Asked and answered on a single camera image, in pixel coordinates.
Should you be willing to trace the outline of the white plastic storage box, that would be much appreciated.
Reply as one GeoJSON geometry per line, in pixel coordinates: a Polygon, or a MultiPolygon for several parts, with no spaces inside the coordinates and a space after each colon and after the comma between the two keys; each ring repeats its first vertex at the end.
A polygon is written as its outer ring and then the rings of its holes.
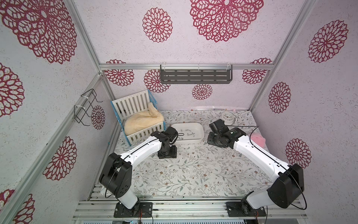
{"type": "Polygon", "coordinates": [[[176,144],[197,144],[204,139],[204,128],[200,123],[177,123],[171,127],[179,135],[176,144]]]}

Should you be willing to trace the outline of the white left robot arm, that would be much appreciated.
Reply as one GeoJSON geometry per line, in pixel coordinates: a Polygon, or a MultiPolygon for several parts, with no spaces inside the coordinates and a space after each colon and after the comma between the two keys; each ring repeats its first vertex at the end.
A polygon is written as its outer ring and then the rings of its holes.
{"type": "Polygon", "coordinates": [[[179,134],[169,127],[163,132],[155,131],[135,148],[120,155],[112,153],[107,158],[99,182],[128,210],[139,205],[138,197],[130,190],[132,170],[153,154],[159,159],[177,157],[175,142],[179,134]]]}

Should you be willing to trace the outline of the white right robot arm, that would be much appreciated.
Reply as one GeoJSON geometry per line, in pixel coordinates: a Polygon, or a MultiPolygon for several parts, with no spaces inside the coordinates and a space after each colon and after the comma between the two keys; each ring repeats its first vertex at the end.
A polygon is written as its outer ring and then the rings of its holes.
{"type": "Polygon", "coordinates": [[[259,191],[252,191],[241,199],[240,210],[248,215],[254,210],[269,205],[286,209],[304,194],[304,171],[298,164],[290,165],[254,143],[241,129],[229,129],[221,119],[209,125],[211,132],[208,144],[221,148],[231,148],[249,158],[272,181],[272,184],[259,191]]]}

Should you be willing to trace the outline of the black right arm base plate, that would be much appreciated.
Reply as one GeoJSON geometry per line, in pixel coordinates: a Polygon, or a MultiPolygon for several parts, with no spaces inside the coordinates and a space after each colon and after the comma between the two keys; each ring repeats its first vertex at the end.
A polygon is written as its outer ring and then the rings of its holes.
{"type": "Polygon", "coordinates": [[[229,217],[264,217],[266,211],[263,207],[259,209],[252,208],[244,197],[237,202],[226,202],[226,209],[229,217]]]}

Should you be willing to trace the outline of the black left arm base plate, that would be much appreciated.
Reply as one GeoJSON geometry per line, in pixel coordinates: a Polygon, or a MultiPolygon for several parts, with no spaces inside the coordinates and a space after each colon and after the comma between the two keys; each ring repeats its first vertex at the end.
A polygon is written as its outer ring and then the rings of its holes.
{"type": "Polygon", "coordinates": [[[153,203],[138,201],[132,209],[128,209],[121,202],[116,204],[114,218],[150,218],[152,217],[153,203]]]}

